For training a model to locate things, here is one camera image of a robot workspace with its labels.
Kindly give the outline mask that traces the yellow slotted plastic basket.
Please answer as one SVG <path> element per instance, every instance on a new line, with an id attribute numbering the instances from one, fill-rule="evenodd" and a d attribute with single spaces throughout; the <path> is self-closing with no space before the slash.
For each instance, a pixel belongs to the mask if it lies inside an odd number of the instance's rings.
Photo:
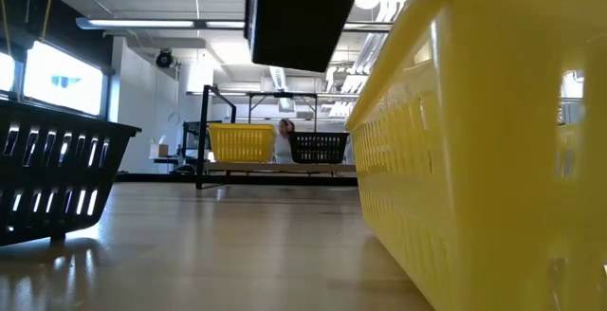
<path id="1" fill-rule="evenodd" d="M 210 130 L 222 131 L 269 131 L 274 133 L 274 126 L 271 124 L 249 124 L 249 123 L 211 123 L 208 125 Z"/>
<path id="2" fill-rule="evenodd" d="M 210 130 L 210 137 L 217 162 L 267 163 L 273 159 L 275 132 Z"/>
<path id="3" fill-rule="evenodd" d="M 434 311 L 607 311 L 607 0 L 408 0 L 347 127 Z"/>

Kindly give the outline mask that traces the person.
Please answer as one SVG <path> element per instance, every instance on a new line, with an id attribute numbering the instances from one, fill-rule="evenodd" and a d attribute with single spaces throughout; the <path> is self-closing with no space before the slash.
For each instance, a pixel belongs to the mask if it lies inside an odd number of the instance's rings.
<path id="1" fill-rule="evenodd" d="M 290 137 L 294 131 L 295 125 L 290 119 L 279 121 L 274 143 L 274 159 L 277 164 L 294 164 L 290 146 Z"/>

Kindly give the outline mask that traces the black computer monitor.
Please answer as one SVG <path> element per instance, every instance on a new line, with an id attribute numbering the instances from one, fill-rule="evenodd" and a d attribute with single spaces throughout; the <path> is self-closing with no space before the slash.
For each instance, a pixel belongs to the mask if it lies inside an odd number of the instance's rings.
<path id="1" fill-rule="evenodd" d="M 184 121 L 182 124 L 182 141 L 181 148 L 183 150 L 197 150 L 200 140 L 200 122 L 199 121 Z M 211 139 L 209 126 L 206 126 L 204 132 L 204 148 L 211 148 Z"/>

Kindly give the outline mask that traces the long ceiling light bar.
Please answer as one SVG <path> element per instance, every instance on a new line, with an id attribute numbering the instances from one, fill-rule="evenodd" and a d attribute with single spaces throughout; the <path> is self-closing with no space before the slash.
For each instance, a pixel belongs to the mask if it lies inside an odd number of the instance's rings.
<path id="1" fill-rule="evenodd" d="M 238 20 L 154 20 L 154 19 L 91 19 L 79 17 L 76 25 L 85 30 L 110 29 L 174 29 L 174 30 L 243 30 L 244 21 Z M 346 22 L 345 32 L 387 33 L 392 23 L 386 22 Z"/>

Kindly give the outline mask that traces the bright window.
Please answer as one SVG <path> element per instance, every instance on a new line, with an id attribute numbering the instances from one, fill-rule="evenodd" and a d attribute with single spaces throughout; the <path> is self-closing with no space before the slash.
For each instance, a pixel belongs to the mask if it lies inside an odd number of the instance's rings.
<path id="1" fill-rule="evenodd" d="M 8 48 L 0 40 L 0 94 L 99 117 L 105 84 L 100 69 L 56 47 L 36 41 Z"/>

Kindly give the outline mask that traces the black background table frame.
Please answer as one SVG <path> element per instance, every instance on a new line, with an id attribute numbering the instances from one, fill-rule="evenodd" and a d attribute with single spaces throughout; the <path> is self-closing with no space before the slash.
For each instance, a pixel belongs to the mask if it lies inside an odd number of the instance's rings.
<path id="1" fill-rule="evenodd" d="M 274 99 L 291 99 L 301 98 L 305 103 L 308 104 L 308 107 L 312 110 L 314 118 L 314 132 L 318 130 L 318 107 L 319 107 L 319 95 L 316 93 L 304 93 L 304 92 L 287 92 L 287 91 L 277 91 L 277 92 L 247 92 L 248 96 L 248 123 L 252 121 L 252 111 L 256 108 L 258 104 L 255 106 L 253 103 L 254 97 L 261 97 L 258 102 L 262 102 L 267 97 L 272 97 Z M 308 99 L 312 99 L 314 104 L 311 105 Z"/>

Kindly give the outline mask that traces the white ceiling air duct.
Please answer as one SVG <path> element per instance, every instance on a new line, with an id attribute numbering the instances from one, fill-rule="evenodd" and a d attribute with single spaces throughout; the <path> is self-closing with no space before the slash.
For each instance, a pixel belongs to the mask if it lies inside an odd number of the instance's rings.
<path id="1" fill-rule="evenodd" d="M 277 91 L 284 93 L 287 91 L 285 70 L 282 67 L 271 66 L 269 68 L 270 76 L 274 82 Z M 279 98 L 279 111 L 281 113 L 291 113 L 295 111 L 294 102 L 291 98 Z"/>

